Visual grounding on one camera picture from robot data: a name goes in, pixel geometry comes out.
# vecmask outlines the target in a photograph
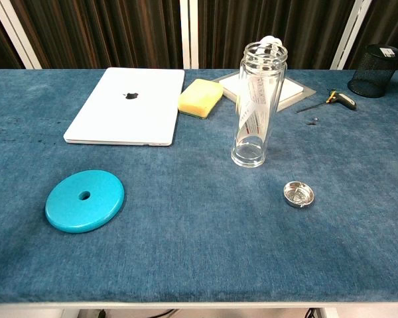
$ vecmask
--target clear glass bottle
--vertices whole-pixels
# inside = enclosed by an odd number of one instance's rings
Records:
[[[232,147],[232,159],[239,166],[253,168],[264,163],[286,59],[287,49],[275,43],[255,42],[245,47],[236,101],[239,121]]]

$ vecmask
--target teal disc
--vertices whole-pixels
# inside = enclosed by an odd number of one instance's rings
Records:
[[[48,195],[46,217],[69,233],[94,230],[119,211],[124,200],[122,183],[103,170],[86,170],[62,180]]]

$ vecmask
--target sponge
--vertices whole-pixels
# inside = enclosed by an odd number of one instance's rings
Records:
[[[181,113],[206,118],[223,95],[223,86],[214,81],[196,79],[178,98]]]

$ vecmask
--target white laptop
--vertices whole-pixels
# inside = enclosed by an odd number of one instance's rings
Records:
[[[183,80],[183,70],[108,68],[65,132],[65,141],[169,146]]]

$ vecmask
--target metal bottle cap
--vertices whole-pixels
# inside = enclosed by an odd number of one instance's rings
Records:
[[[312,189],[300,181],[292,181],[283,189],[286,202],[293,207],[308,207],[314,201]]]

